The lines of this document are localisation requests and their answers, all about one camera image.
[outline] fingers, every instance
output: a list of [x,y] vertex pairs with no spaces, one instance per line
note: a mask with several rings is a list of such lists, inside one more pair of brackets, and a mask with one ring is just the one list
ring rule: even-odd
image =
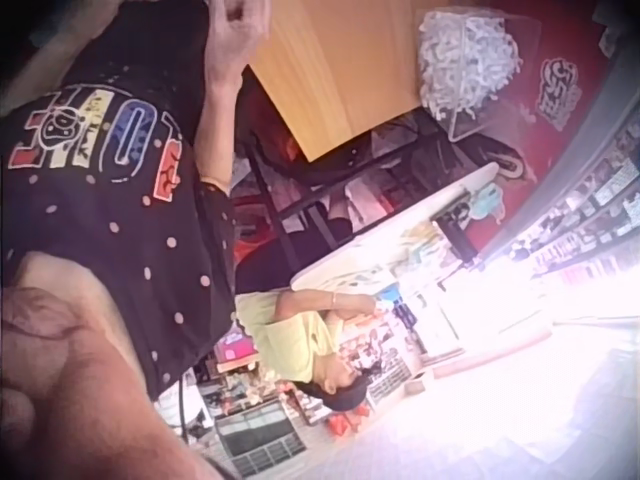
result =
[[271,23],[271,0],[244,0],[242,20],[266,35]]
[[209,0],[209,15],[211,18],[211,26],[219,29],[228,23],[227,7],[224,0]]

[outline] graphic print on shirt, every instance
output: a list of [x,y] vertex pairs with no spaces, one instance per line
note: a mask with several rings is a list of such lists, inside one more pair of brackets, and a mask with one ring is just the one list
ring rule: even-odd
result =
[[178,136],[178,126],[167,112],[162,114],[162,123],[169,127],[169,138],[164,145],[160,167],[156,174],[153,196],[165,202],[173,200],[173,189],[178,185],[178,161],[182,156],[182,142]]
[[100,172],[108,171],[114,183],[135,177],[144,162],[157,119],[158,112],[147,102],[135,99],[124,102],[102,146]]
[[158,158],[153,196],[173,199],[179,184],[182,136],[168,112],[158,122],[148,102],[108,86],[80,85],[52,93],[36,102],[24,126],[24,139],[13,149],[8,169],[90,168],[112,183],[135,177],[151,157],[152,139],[164,147]]

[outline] hand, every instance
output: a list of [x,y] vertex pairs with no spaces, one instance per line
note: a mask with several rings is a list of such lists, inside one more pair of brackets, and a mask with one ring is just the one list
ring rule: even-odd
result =
[[205,80],[213,88],[237,88],[258,43],[267,36],[270,0],[209,0]]
[[373,315],[376,299],[371,295],[338,293],[334,308],[343,313]]

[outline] wooden panel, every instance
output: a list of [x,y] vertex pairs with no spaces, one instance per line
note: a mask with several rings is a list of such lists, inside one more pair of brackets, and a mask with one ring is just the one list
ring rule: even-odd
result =
[[419,105],[418,10],[450,0],[274,0],[251,67],[310,161]]

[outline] merchandise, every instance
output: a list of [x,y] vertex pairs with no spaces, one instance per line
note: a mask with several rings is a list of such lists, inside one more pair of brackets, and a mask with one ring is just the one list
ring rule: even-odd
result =
[[420,25],[418,63],[424,107],[441,120],[447,112],[474,110],[520,72],[518,45],[505,20],[478,14],[428,12]]

